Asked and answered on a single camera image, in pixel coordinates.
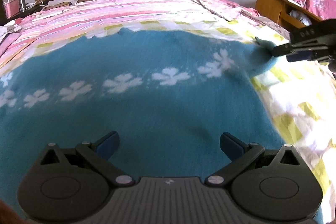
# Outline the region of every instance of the blue garment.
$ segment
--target blue garment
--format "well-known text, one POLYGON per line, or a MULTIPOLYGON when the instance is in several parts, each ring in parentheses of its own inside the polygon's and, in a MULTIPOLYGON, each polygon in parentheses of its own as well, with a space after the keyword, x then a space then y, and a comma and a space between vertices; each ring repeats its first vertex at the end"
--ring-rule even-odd
POLYGON ((31 58, 0 86, 0 197, 19 210, 16 189, 47 143, 70 148, 112 130, 110 162, 134 178, 204 179, 230 162, 223 132, 279 149, 249 80, 274 63, 256 45, 128 29, 31 58))

